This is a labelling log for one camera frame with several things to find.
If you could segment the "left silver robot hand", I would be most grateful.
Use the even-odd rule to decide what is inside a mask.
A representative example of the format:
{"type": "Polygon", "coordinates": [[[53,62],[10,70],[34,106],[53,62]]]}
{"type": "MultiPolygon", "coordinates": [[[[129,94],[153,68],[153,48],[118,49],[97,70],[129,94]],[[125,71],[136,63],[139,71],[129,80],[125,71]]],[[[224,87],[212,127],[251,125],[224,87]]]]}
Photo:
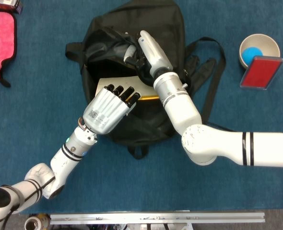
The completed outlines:
{"type": "Polygon", "coordinates": [[[108,134],[134,108],[140,98],[141,94],[131,86],[127,89],[121,85],[104,86],[86,107],[83,121],[93,133],[108,134]]]}

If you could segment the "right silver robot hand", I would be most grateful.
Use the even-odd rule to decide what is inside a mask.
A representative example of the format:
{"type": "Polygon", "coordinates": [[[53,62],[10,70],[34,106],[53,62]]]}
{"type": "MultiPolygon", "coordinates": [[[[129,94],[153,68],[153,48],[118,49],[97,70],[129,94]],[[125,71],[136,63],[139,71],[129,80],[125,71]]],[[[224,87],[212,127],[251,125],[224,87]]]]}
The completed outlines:
{"type": "Polygon", "coordinates": [[[138,44],[139,46],[129,46],[123,61],[135,67],[139,76],[150,76],[153,79],[167,76],[178,78],[165,52],[147,31],[140,31],[138,44]]]}

